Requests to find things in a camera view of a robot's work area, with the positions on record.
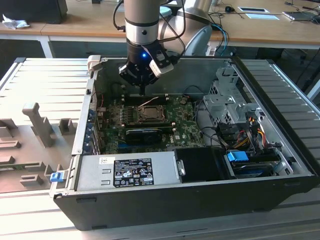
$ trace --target white paper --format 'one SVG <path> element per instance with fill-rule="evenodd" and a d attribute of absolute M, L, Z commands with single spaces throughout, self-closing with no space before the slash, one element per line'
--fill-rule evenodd
<path fill-rule="evenodd" d="M 27 28 L 30 27 L 30 25 L 27 24 L 25 20 L 13 20 L 10 18 L 7 18 L 5 15 L 2 15 L 3 17 L 3 25 L 5 25 L 8 29 L 20 29 L 20 28 Z"/>
<path fill-rule="evenodd" d="M 275 15 L 246 13 L 250 19 L 280 20 Z"/>

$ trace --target computer case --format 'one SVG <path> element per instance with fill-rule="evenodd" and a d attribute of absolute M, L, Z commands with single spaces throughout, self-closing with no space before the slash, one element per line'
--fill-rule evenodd
<path fill-rule="evenodd" d="M 60 24 L 67 16 L 66 0 L 0 0 L 0 14 L 14 20 Z"/>

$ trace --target metal grate surface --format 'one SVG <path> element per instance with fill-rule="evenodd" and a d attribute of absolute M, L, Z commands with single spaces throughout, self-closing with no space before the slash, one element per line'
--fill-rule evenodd
<path fill-rule="evenodd" d="M 62 118 L 77 123 L 89 78 L 86 59 L 27 58 L 0 89 L 0 119 L 30 125 L 22 109 L 37 102 L 40 115 L 51 124 Z"/>
<path fill-rule="evenodd" d="M 298 87 L 266 60 L 242 60 L 313 156 L 320 160 L 320 112 Z M 249 99 L 255 100 L 244 87 Z"/>

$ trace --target blue drive latch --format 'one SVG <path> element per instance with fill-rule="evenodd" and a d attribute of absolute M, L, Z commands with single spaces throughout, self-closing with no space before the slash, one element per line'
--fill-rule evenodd
<path fill-rule="evenodd" d="M 229 162 L 239 162 L 239 161 L 248 161 L 249 158 L 245 151 L 231 151 L 226 155 L 229 159 Z"/>

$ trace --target power supply label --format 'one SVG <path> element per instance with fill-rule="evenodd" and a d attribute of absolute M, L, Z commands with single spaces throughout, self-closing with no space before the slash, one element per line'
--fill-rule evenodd
<path fill-rule="evenodd" d="M 116 188 L 155 184 L 151 158 L 115 160 L 113 166 Z"/>

